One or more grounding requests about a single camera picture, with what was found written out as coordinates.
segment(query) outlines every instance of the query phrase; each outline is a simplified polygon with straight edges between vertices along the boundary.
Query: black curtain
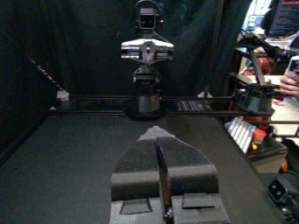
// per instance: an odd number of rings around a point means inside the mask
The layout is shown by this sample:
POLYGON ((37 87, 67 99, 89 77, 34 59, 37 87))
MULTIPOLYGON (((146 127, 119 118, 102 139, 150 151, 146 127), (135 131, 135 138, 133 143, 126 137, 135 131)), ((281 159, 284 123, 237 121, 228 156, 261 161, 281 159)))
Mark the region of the black curtain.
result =
MULTIPOLYGON (((162 36, 177 47, 173 61, 155 64, 163 95, 197 95, 205 87, 220 0, 159 0, 162 36)), ((250 0, 226 0, 210 91, 222 94, 234 45, 250 0)), ((74 95, 130 95, 139 65, 121 58, 122 42, 137 39, 137 1, 47 0, 54 47, 74 95)))
POLYGON ((57 88, 30 58, 54 72, 53 54, 41 5, 37 1, 0 1, 0 163, 14 142, 43 118, 55 103, 57 88))

